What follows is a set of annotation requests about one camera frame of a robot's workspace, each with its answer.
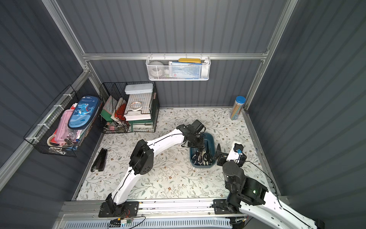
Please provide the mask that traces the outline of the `small black scissors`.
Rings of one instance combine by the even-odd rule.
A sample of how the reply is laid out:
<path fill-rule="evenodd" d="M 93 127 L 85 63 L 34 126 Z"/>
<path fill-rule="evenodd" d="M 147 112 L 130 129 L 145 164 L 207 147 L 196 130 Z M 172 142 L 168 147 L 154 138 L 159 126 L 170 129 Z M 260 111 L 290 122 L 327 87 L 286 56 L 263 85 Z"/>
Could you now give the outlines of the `small black scissors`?
<path fill-rule="evenodd" d="M 210 153 L 205 152 L 203 154 L 203 162 L 205 166 L 211 166 L 213 164 L 213 157 Z"/>
<path fill-rule="evenodd" d="M 200 163 L 199 163 L 199 153 L 196 152 L 193 156 L 192 156 L 192 164 L 193 165 L 196 165 L 196 166 L 199 166 Z"/>

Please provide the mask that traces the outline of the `teal plastic storage box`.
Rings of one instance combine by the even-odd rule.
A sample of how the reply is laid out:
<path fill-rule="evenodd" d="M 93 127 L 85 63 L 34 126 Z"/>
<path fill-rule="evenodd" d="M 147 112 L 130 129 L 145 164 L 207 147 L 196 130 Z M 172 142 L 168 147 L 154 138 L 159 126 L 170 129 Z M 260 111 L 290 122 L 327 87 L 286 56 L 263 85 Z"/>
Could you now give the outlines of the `teal plastic storage box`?
<path fill-rule="evenodd" d="M 209 169 L 216 163 L 214 138 L 209 133 L 204 133 L 203 136 L 202 147 L 190 148 L 190 162 L 194 168 Z"/>

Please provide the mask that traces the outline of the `cream yellow kitchen scissors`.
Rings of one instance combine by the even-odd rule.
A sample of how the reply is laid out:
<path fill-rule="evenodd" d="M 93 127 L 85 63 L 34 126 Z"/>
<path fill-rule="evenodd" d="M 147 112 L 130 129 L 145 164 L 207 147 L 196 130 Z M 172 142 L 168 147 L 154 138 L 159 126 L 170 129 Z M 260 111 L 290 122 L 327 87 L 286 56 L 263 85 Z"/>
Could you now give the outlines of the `cream yellow kitchen scissors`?
<path fill-rule="evenodd" d="M 200 166 L 202 166 L 204 164 L 204 154 L 205 154 L 205 150 L 204 149 L 199 152 L 199 155 L 200 155 L 199 156 Z"/>

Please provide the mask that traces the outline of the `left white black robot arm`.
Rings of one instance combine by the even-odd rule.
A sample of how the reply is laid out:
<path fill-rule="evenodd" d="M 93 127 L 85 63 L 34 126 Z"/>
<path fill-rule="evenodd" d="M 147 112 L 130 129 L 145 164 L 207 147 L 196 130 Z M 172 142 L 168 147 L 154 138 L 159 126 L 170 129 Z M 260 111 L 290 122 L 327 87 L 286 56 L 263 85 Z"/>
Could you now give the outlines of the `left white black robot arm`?
<path fill-rule="evenodd" d="M 204 146 L 203 132 L 206 127 L 195 120 L 189 125 L 179 125 L 173 131 L 150 141 L 139 140 L 130 155 L 129 167 L 117 188 L 110 193 L 105 205 L 112 215 L 121 215 L 126 209 L 128 196 L 137 181 L 153 168 L 154 157 L 175 146 L 187 144 L 190 148 Z"/>

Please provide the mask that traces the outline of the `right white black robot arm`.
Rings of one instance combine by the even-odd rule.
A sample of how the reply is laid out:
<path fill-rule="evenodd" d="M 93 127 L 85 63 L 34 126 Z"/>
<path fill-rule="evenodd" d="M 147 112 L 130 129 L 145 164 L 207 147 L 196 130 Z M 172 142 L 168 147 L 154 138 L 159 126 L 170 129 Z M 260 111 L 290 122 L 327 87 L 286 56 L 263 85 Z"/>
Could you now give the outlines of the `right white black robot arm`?
<path fill-rule="evenodd" d="M 233 142 L 229 153 L 217 145 L 216 164 L 222 167 L 225 188 L 229 190 L 226 208 L 230 213 L 249 215 L 273 229 L 324 229 L 325 223 L 313 220 L 283 203 L 265 185 L 245 175 L 244 146 Z"/>

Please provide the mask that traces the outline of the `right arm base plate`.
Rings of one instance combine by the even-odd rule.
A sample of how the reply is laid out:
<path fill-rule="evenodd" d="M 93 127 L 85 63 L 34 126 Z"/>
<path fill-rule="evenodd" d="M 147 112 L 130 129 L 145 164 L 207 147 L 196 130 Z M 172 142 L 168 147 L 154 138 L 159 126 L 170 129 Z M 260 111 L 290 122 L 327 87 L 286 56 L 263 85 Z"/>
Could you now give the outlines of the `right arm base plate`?
<path fill-rule="evenodd" d="M 211 205 L 216 215 L 242 214 L 240 212 L 240 200 L 237 199 L 214 199 Z"/>

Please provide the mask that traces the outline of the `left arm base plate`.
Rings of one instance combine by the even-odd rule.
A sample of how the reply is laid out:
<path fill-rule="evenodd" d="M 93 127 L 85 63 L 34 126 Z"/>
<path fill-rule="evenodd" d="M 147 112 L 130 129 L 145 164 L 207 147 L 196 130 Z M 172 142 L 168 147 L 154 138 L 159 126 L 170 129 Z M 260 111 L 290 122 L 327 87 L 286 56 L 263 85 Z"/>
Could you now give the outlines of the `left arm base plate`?
<path fill-rule="evenodd" d="M 114 203 L 104 202 L 100 206 L 99 218 L 127 218 L 136 217 L 139 209 L 138 201 L 127 201 L 121 205 L 115 205 Z"/>

